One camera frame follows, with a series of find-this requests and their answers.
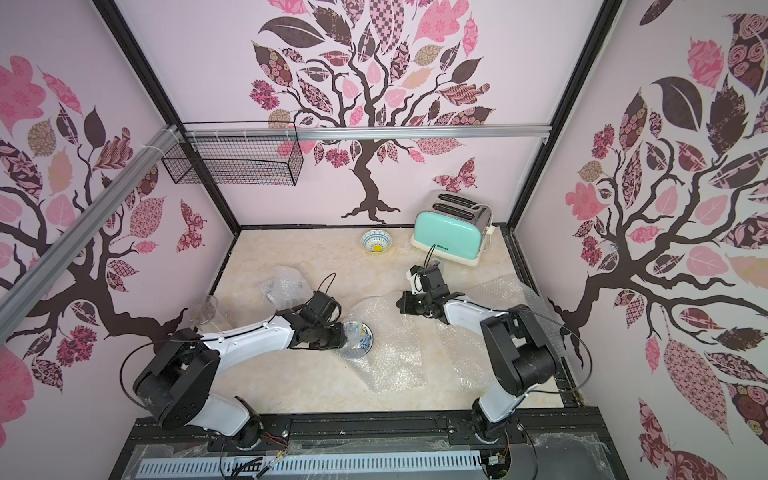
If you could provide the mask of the blue yellow patterned bowl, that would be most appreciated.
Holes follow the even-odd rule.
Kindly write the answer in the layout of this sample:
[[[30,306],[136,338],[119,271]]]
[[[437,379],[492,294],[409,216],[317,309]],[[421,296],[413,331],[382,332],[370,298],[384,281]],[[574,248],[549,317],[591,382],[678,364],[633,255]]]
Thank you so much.
[[[359,321],[346,322],[343,331],[346,342],[339,351],[343,358],[356,360],[363,358],[371,351],[374,337],[372,331],[365,323]]]

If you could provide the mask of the bubble wrap sheet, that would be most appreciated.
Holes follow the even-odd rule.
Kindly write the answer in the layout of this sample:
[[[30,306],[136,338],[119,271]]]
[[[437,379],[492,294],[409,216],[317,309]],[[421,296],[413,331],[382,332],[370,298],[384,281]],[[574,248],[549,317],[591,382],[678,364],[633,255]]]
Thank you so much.
[[[275,310],[284,310],[305,303],[313,291],[297,269],[276,266],[272,278],[262,284],[262,294]]]
[[[360,359],[343,358],[367,387],[375,393],[411,390],[427,384],[424,350],[419,328],[430,326],[430,341],[446,355],[447,367],[466,390],[482,392],[496,382],[482,335],[463,327],[445,325],[438,320],[404,315],[395,305],[397,292],[368,297],[342,316],[365,323],[373,333],[371,351]]]

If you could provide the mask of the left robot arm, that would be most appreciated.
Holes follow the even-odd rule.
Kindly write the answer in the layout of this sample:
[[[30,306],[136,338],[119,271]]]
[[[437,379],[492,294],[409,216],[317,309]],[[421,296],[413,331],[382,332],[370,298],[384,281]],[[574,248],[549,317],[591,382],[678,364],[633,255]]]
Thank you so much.
[[[341,323],[314,324],[298,316],[277,316],[216,334],[185,328],[160,344],[132,390],[161,428],[199,427],[247,450],[261,440],[261,416],[245,400],[216,394],[217,377],[268,353],[301,345],[316,351],[339,350],[346,343]]]

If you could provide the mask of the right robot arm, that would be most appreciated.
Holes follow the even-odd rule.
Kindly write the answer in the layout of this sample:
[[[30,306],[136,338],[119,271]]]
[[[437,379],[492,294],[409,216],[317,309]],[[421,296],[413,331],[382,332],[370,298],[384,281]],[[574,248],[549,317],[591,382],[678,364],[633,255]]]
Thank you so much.
[[[524,304],[492,308],[452,292],[436,265],[414,265],[406,278],[410,288],[396,302],[402,314],[437,319],[483,338],[494,381],[473,403],[472,421],[480,439],[496,440],[526,397],[559,371],[537,313]]]

